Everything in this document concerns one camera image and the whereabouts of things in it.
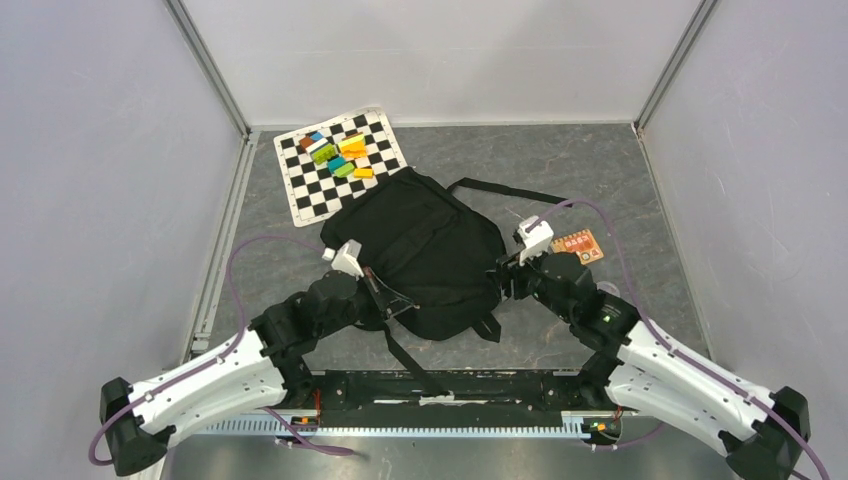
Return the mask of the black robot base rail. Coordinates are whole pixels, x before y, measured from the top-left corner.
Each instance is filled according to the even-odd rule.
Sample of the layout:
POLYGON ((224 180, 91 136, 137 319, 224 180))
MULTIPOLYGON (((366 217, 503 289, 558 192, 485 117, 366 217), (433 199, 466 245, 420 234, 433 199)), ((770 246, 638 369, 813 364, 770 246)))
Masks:
POLYGON ((438 370, 441 396, 411 374, 326 371, 287 395, 285 407, 315 407, 323 427, 554 427, 563 412, 613 412, 603 389, 574 371, 438 370))

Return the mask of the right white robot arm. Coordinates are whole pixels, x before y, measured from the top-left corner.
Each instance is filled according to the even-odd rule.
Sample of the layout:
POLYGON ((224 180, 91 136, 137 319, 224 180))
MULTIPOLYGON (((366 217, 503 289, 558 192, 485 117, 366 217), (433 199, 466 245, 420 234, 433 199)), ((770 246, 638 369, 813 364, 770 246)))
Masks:
POLYGON ((810 438, 798 391, 773 392, 712 363, 600 289, 574 254, 507 255, 488 275, 504 297, 533 298, 592 350, 578 374, 585 405, 650 415, 716 451, 743 479, 795 477, 810 438))

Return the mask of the black student backpack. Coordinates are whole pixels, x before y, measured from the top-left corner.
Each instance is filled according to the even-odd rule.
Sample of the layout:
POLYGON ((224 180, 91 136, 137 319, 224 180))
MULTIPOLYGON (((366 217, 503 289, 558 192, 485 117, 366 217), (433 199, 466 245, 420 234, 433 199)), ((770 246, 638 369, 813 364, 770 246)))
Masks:
MULTIPOLYGON (((458 187, 504 196, 559 203, 559 198, 501 184, 463 178, 448 187, 404 168, 349 201, 324 223, 320 238, 338 249, 348 240, 361 245, 358 261, 371 268, 389 287, 419 305, 394 317, 419 338, 450 339, 473 329, 483 339, 498 342, 494 318, 502 302, 487 272, 508 253, 498 227, 458 198, 458 187)), ((392 355, 418 380, 425 393, 444 392, 392 337, 387 325, 359 328, 381 331, 392 355)))

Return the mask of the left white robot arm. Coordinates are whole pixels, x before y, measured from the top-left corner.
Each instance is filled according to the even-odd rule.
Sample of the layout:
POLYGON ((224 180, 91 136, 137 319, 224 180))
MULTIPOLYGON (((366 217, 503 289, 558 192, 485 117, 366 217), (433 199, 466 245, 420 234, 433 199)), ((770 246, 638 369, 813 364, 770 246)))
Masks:
POLYGON ((316 380, 304 357, 348 326, 378 328, 415 308, 367 270, 327 272, 302 292, 267 308, 233 337, 166 373, 102 386, 97 442, 120 477, 139 473, 200 429, 263 407, 310 405, 316 380))

